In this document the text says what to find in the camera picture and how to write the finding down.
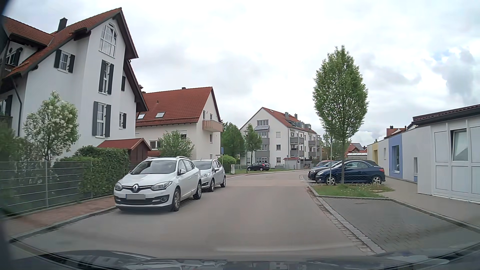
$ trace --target car windshield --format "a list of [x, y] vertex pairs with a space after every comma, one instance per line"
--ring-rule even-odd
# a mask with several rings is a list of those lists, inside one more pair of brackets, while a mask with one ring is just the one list
[[378, 166], [378, 164], [373, 160], [364, 160], [364, 161], [372, 166]]
[[176, 160], [149, 160], [138, 164], [130, 174], [168, 174], [175, 171], [176, 165]]
[[342, 168], [342, 162], [341, 161], [338, 161], [337, 163], [335, 163], [333, 166], [332, 166], [333, 169], [336, 169], [336, 168]]
[[212, 162], [211, 161], [196, 160], [196, 161], [193, 161], [193, 163], [195, 164], [195, 167], [197, 167], [200, 170], [207, 170], [207, 169], [212, 168]]

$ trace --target blue wall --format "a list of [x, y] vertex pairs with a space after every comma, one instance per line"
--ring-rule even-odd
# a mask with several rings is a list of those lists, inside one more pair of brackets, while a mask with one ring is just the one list
[[[400, 156], [400, 172], [394, 172], [395, 166], [394, 166], [394, 159], [393, 159], [393, 150], [392, 147], [398, 145], [398, 152]], [[402, 135], [398, 134], [396, 136], [388, 138], [388, 161], [390, 162], [390, 172], [389, 175], [392, 177], [396, 178], [401, 178], [403, 179], [403, 154], [402, 154]]]

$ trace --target dark window shutter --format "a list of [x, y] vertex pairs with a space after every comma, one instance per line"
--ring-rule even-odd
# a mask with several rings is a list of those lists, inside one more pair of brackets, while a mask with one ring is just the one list
[[61, 56], [61, 50], [58, 49], [55, 52], [55, 62], [53, 62], [53, 67], [54, 68], [59, 68], [60, 67], [60, 56]]
[[107, 94], [112, 94], [112, 83], [113, 83], [113, 64], [110, 64], [110, 73], [108, 74], [108, 90]]
[[123, 113], [123, 128], [127, 128], [127, 114]]
[[121, 90], [122, 91], [125, 91], [125, 80], [126, 80], [125, 76], [122, 76], [121, 77]]
[[96, 136], [96, 118], [98, 113], [98, 102], [93, 102], [93, 120], [92, 120], [92, 135]]
[[105, 71], [105, 65], [106, 65], [106, 62], [105, 60], [102, 60], [102, 65], [100, 66], [100, 82], [98, 83], [98, 91], [99, 92], [103, 92], [102, 91], [102, 85], [103, 85], [103, 72]]
[[12, 100], [13, 95], [8, 95], [7, 100], [5, 101], [5, 115], [12, 116]]
[[105, 137], [110, 137], [110, 113], [112, 111], [112, 105], [107, 105], [105, 112]]
[[68, 72], [73, 73], [73, 64], [75, 64], [75, 56], [70, 55], [70, 63], [68, 64]]
[[17, 51], [15, 52], [15, 55], [13, 56], [13, 65], [18, 66], [18, 60], [20, 59], [20, 52], [22, 51], [22, 48], [18, 48]]

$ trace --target chimney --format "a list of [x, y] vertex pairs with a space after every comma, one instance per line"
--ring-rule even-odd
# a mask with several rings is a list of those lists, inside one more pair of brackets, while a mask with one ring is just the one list
[[65, 27], [67, 27], [67, 19], [63, 17], [62, 19], [60, 19], [59, 28], [57, 29], [57, 32], [63, 30]]

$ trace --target wooden shed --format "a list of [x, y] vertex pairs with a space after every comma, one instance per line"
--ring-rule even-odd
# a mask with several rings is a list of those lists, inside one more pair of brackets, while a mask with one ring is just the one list
[[152, 151], [143, 138], [105, 140], [97, 147], [127, 149], [130, 161], [143, 161], [148, 157], [148, 152]]

